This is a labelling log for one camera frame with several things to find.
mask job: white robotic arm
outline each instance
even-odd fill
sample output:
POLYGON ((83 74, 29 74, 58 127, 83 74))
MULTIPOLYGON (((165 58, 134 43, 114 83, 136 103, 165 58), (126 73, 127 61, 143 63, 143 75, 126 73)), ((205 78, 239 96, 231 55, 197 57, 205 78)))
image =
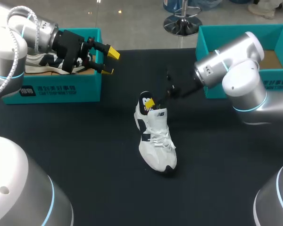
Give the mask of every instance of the white robotic arm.
POLYGON ((264 51, 256 36, 246 32, 194 65, 188 87, 173 84, 170 97, 184 97, 204 86, 223 89, 243 122, 251 125, 283 122, 283 92, 267 91, 259 75, 264 51))
POLYGON ((37 16, 25 6, 12 7, 0 0, 0 97, 12 95, 22 87, 26 55, 55 51, 64 59, 62 70, 71 73, 78 64, 94 68, 99 73, 112 73, 112 68, 88 61, 91 48, 118 59, 119 53, 110 45, 104 45, 89 37, 70 31, 59 31, 58 24, 37 16))

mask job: black mat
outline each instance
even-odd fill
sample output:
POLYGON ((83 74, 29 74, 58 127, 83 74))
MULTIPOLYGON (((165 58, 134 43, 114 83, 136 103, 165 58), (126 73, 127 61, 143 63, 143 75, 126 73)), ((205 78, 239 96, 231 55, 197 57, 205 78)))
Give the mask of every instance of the black mat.
POLYGON ((120 53, 100 103, 0 102, 0 136, 64 190, 75 226, 252 226, 257 191, 283 165, 283 127, 243 125, 228 101, 203 92, 171 102, 179 168, 162 177, 140 157, 134 108, 141 91, 163 91, 167 64, 192 66, 195 50, 120 53))

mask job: white sneaker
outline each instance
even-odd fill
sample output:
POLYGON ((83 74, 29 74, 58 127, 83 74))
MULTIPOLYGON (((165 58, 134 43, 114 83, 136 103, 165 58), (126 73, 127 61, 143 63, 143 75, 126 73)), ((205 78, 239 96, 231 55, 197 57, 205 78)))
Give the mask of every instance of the white sneaker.
MULTIPOLYGON (((89 61, 92 60, 92 55, 88 56, 89 61)), ((79 62, 78 67, 74 67, 73 73, 79 73, 86 71, 86 68, 82 66, 82 59, 78 58, 79 62)), ((27 55, 26 64, 25 64, 25 73, 26 74, 36 74, 36 73, 44 73, 44 72, 55 72, 58 74, 69 74, 62 70, 64 60, 62 58, 58 58, 55 53, 41 53, 37 55, 27 55)))
POLYGON ((141 93, 134 118, 141 133, 139 150, 146 163, 159 172, 172 172, 177 164, 175 146, 167 125, 167 110, 151 109, 145 103, 152 98, 150 92, 141 93))

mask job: floor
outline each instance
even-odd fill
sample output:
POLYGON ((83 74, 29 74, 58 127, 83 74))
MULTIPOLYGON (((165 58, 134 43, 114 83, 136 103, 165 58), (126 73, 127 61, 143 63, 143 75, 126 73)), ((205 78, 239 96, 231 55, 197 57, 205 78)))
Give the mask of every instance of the floor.
MULTIPOLYGON (((163 0, 5 1, 28 6, 63 28, 99 27, 103 42, 118 50, 192 48, 197 42, 197 35, 182 38, 165 31, 162 24, 171 14, 163 9, 163 0)), ((204 25, 283 24, 283 9, 277 11, 274 20, 267 20, 250 14, 247 5, 224 0, 218 8, 204 11, 198 18, 204 25)))

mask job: cardboard box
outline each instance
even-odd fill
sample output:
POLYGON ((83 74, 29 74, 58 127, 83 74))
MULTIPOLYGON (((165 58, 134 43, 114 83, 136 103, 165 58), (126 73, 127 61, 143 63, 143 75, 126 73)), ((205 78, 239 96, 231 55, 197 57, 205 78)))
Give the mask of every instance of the cardboard box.
MULTIPOLYGON (((97 42, 102 42, 99 28, 67 30, 85 37, 85 40, 94 37, 97 42)), ((96 63, 103 63, 101 52, 94 49, 90 52, 96 56, 96 63)), ((13 96, 3 98, 3 101, 6 104, 97 102, 100 101, 100 90, 101 74, 93 69, 79 74, 26 74, 21 90, 13 96)))
MULTIPOLYGON (((265 50, 260 76, 267 90, 283 90, 283 24, 201 26, 196 47, 197 60, 229 43, 245 32, 252 32, 265 50)), ((207 98, 226 98, 222 84, 204 88, 207 98)))

